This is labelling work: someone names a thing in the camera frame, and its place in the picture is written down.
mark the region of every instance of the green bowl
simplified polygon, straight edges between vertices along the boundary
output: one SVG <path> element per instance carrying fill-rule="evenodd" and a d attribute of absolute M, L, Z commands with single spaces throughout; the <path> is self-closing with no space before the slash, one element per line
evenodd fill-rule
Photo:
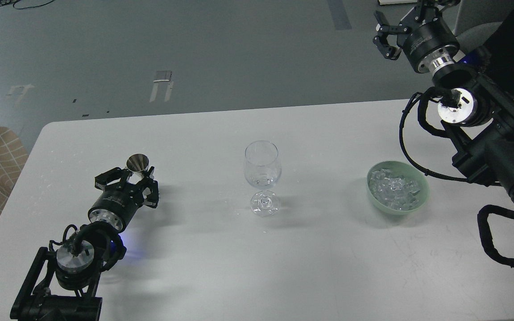
<path fill-rule="evenodd" d="M 419 201 L 418 207 L 411 209 L 411 210 L 395 210 L 391 207 L 388 207 L 374 197 L 372 191 L 369 187 L 369 180 L 370 180 L 370 173 L 373 171 L 381 170 L 381 169 L 388 169 L 391 170 L 394 175 L 404 175 L 406 179 L 410 179 L 412 181 L 416 181 L 420 187 L 420 192 L 416 194 L 416 199 Z M 379 209 L 380 211 L 386 213 L 386 214 L 392 214 L 392 215 L 406 215 L 412 212 L 417 211 L 420 209 L 426 201 L 428 201 L 428 198 L 430 197 L 430 186 L 428 185 L 428 182 L 426 181 L 426 177 L 422 174 L 422 172 L 418 171 L 414 166 L 411 166 L 406 163 L 397 162 L 394 160 L 387 160 L 385 162 L 378 163 L 374 165 L 372 168 L 370 168 L 368 174 L 366 175 L 366 190 L 368 191 L 369 199 L 373 203 L 373 205 Z"/>

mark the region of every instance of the bowl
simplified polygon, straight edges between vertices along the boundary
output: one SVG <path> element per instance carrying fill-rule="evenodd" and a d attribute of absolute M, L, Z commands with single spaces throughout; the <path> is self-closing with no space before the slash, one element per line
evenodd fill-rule
<path fill-rule="evenodd" d="M 373 191 L 370 189 L 370 176 L 374 171 L 379 171 L 383 169 L 388 169 L 391 171 L 391 177 L 399 177 L 402 175 L 403 179 L 406 181 L 415 181 L 418 184 L 420 191 L 418 191 L 413 197 L 417 199 L 418 204 L 410 209 L 399 210 L 394 209 L 389 205 L 386 205 L 379 201 L 377 197 L 373 194 Z M 380 162 L 370 168 L 368 174 L 366 175 L 366 189 L 368 191 L 369 199 L 371 203 L 380 211 L 391 214 L 391 215 L 406 215 L 420 209 L 430 197 L 430 186 L 426 180 L 426 177 L 418 171 L 414 166 L 409 164 L 398 162 L 394 160 L 387 160 L 385 162 Z"/>

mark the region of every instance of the glass base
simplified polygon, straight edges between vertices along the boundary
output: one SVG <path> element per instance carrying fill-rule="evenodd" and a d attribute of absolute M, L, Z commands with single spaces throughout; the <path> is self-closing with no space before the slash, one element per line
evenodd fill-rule
<path fill-rule="evenodd" d="M 270 217 L 279 210 L 280 201 L 272 191 L 258 191 L 251 198 L 251 209 L 260 217 Z"/>

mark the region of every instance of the silver metal disc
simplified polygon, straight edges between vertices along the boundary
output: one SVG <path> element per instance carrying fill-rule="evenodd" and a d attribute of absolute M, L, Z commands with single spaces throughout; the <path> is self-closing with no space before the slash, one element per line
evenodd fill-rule
<path fill-rule="evenodd" d="M 437 113 L 440 118 L 450 124 L 465 124 L 475 114 L 475 108 L 477 107 L 477 101 L 473 98 L 473 95 L 465 89 L 456 88 L 455 90 L 461 93 L 458 108 L 445 107 L 443 104 L 437 104 Z"/>
<path fill-rule="evenodd" d="M 81 272 L 92 263 L 93 259 L 94 248 L 85 240 L 82 241 L 82 251 L 78 256 L 71 254 L 64 245 L 57 250 L 57 265 L 70 274 Z"/>

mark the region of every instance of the black cable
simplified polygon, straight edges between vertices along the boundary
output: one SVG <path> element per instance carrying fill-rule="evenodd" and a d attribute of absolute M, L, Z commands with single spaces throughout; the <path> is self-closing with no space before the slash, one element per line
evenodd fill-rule
<path fill-rule="evenodd" d="M 424 175 L 426 175 L 426 176 L 436 177 L 439 179 L 445 179 L 447 181 L 465 181 L 466 183 L 469 183 L 469 181 L 467 181 L 467 178 L 465 178 L 465 177 L 451 177 L 451 176 L 444 175 L 442 173 L 436 173 L 430 169 L 427 169 L 426 167 L 423 167 L 422 165 L 416 163 L 416 161 L 414 159 L 412 159 L 410 157 L 410 155 L 408 154 L 408 151 L 406 150 L 406 145 L 404 144 L 404 125 L 406 124 L 406 118 L 408 117 L 408 114 L 410 113 L 410 111 L 412 110 L 414 105 L 416 105 L 416 103 L 418 103 L 418 101 L 420 101 L 423 96 L 424 96 L 423 93 L 414 93 L 414 95 L 412 95 L 412 97 L 410 98 L 408 105 L 406 105 L 406 108 L 404 108 L 404 110 L 402 110 L 402 118 L 400 118 L 399 138 L 400 138 L 400 148 L 402 149 L 404 156 L 406 157 L 408 162 L 410 162 L 410 164 L 412 164 L 414 167 L 416 167 L 419 171 L 424 173 Z"/>
<path fill-rule="evenodd" d="M 50 4 L 51 2 L 55 2 L 55 0 L 51 0 L 51 1 L 47 2 L 46 4 L 39 4 L 38 6 L 24 7 L 24 8 L 17 8 L 15 5 L 16 5 L 18 2 L 21 2 L 21 0 L 17 0 L 16 2 L 13 2 L 13 8 L 16 8 L 17 10 L 24 10 L 24 9 L 40 8 L 40 7 L 42 7 L 42 6 L 46 6 L 47 4 Z"/>
<path fill-rule="evenodd" d="M 67 233 L 69 232 L 70 228 L 74 228 L 75 232 L 78 230 L 77 226 L 75 224 L 69 224 L 65 231 L 63 232 L 63 243 L 67 240 Z"/>
<path fill-rule="evenodd" d="M 507 265 L 514 268 L 514 258 L 506 258 L 499 254 L 495 245 L 493 244 L 493 235 L 487 218 L 489 214 L 499 215 L 505 218 L 514 219 L 514 211 L 505 209 L 504 207 L 496 205 L 485 205 L 479 213 L 477 213 L 477 226 L 479 227 L 479 238 L 481 239 L 481 246 L 485 254 L 492 260 L 499 264 Z"/>
<path fill-rule="evenodd" d="M 437 87 L 430 87 L 428 90 L 426 90 L 425 93 L 420 95 L 420 104 L 418 104 L 418 123 L 422 128 L 424 128 L 424 130 L 426 130 L 426 132 L 432 134 L 433 136 L 449 138 L 445 130 L 440 130 L 430 125 L 426 118 L 428 102 L 430 102 L 430 100 L 436 102 L 436 100 L 433 99 L 438 95 L 441 95 L 441 93 L 438 91 Z"/>

